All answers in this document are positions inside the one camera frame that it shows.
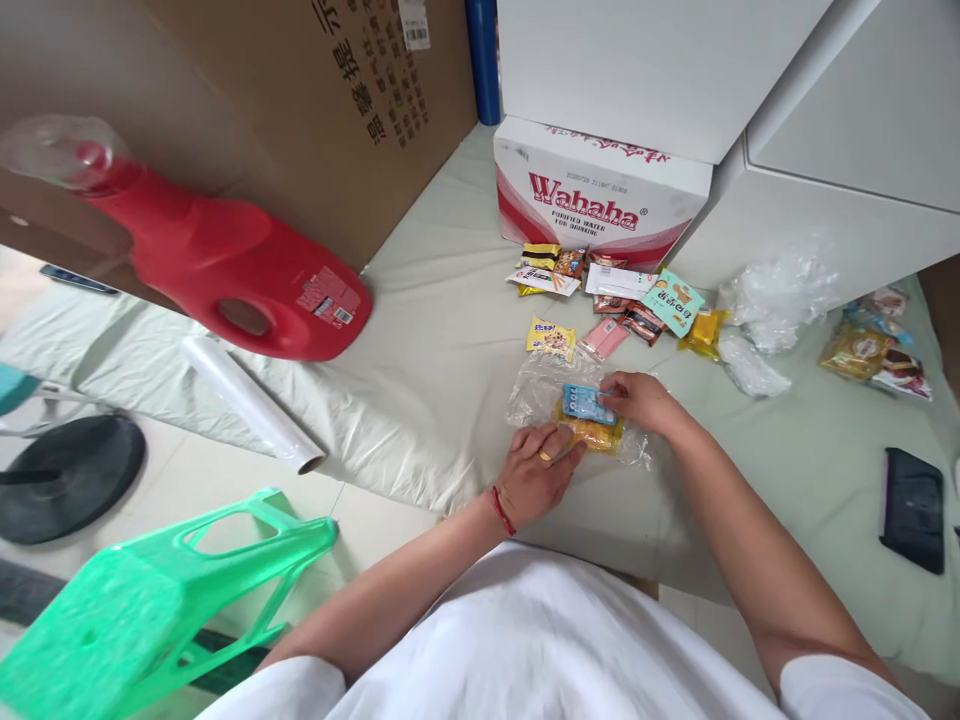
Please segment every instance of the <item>wahaha logo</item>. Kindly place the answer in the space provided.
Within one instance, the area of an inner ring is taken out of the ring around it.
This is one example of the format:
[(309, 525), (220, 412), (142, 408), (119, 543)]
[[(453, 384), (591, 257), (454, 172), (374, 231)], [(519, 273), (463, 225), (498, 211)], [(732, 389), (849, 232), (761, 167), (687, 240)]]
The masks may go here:
[(626, 230), (636, 230), (640, 220), (633, 213), (623, 212), (611, 200), (604, 206), (603, 203), (592, 202), (575, 190), (573, 195), (560, 189), (559, 180), (551, 180), (543, 175), (530, 173), (530, 184), (533, 186), (533, 199), (545, 205), (556, 205), (570, 212), (586, 215), (600, 222), (619, 225)]

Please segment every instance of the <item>green plastic chair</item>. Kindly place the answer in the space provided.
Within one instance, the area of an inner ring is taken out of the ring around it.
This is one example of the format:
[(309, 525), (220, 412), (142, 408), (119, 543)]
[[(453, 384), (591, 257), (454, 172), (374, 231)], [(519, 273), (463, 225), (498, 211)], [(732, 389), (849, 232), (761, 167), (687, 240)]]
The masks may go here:
[[(0, 699), (26, 720), (126, 717), (245, 650), (270, 627), (303, 570), (337, 541), (329, 517), (301, 522), (275, 489), (97, 553), (0, 663)], [(217, 520), (249, 513), (277, 534), (210, 555), (197, 550)], [(282, 578), (241, 638), (211, 653), (193, 642), (218, 611)]]

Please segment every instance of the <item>white shirt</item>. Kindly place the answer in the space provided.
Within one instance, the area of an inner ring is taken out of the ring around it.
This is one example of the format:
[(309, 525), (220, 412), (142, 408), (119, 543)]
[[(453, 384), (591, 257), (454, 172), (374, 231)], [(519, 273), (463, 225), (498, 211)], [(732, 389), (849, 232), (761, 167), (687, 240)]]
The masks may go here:
[(837, 657), (790, 662), (781, 708), (638, 590), (575, 558), (506, 543), (470, 568), (346, 690), (314, 657), (270, 666), (201, 720), (261, 718), (926, 718)]

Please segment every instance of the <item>red string bracelet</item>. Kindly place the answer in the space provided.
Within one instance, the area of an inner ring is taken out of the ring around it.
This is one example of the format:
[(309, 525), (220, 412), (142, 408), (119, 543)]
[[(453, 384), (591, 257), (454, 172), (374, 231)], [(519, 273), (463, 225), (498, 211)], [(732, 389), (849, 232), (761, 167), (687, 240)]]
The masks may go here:
[(493, 490), (493, 509), (497, 511), (497, 515), (500, 516), (500, 519), (503, 521), (503, 526), (507, 529), (507, 534), (510, 537), (513, 537), (517, 534), (517, 531), (513, 527), (513, 523), (510, 522), (510, 518), (507, 517), (507, 514), (503, 511), (503, 506), (500, 504), (500, 493), (497, 491), (497, 486), (494, 485)]

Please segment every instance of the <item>red detergent bottle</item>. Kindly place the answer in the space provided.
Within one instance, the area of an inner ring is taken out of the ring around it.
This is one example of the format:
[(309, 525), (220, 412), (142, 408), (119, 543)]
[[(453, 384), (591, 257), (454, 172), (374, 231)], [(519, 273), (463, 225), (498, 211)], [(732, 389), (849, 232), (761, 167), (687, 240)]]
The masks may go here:
[[(140, 280), (220, 337), (261, 355), (331, 360), (370, 316), (357, 274), (255, 205), (185, 190), (134, 160), (98, 118), (42, 115), (0, 138), (0, 165), (65, 187), (130, 231)], [(228, 320), (252, 306), (262, 334)]]

